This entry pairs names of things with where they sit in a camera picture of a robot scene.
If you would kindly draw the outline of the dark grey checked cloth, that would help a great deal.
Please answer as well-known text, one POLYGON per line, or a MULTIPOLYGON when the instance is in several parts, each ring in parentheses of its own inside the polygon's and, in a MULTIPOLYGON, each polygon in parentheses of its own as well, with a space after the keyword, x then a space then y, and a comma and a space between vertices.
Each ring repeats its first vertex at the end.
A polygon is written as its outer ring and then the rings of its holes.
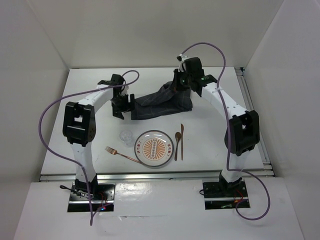
POLYGON ((172 81, 161 86, 154 93, 135 99, 135 108, 131 111, 132 120, 149 120, 160 116, 191 111, 193 103, 191 90, 175 91, 172 81))

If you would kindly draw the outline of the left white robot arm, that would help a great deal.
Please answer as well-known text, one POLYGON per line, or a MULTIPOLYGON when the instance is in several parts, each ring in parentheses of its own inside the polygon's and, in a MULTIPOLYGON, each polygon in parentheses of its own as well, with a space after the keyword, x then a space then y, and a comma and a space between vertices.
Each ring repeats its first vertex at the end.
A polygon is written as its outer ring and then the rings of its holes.
POLYGON ((77 101, 65 105, 62 133, 70 143, 76 168, 75 189, 88 200, 99 193, 98 177, 93 165, 92 141, 97 133, 96 113, 111 102, 112 116, 123 120, 123 113, 135 109, 135 95, 128 94, 123 75, 113 74, 110 80, 101 80, 97 88, 77 101))

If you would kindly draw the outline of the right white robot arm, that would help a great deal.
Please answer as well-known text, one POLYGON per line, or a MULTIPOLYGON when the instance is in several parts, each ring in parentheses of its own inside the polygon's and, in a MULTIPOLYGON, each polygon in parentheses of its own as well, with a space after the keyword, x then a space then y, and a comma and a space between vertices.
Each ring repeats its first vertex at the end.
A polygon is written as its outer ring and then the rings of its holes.
POLYGON ((204 193, 231 196, 240 186, 242 170, 249 152, 260 142, 259 115, 247 110, 220 86, 221 78, 205 74, 198 57, 180 54, 179 67, 174 70, 171 87, 174 91, 192 90, 207 100, 226 119, 224 143, 227 148, 226 166, 219 174, 218 184, 204 193))

